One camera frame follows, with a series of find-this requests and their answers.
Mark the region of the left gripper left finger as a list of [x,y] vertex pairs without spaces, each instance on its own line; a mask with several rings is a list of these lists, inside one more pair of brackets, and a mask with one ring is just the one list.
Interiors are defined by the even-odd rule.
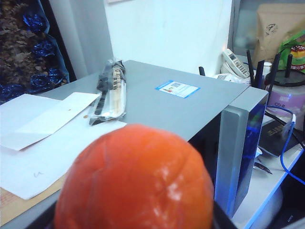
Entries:
[[56,202],[37,204],[4,225],[5,229],[44,229],[54,217]]

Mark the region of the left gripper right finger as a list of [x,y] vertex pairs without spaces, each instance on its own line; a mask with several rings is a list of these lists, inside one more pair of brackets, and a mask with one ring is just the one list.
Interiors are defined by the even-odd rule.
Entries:
[[212,229],[237,229],[216,201],[213,203]]

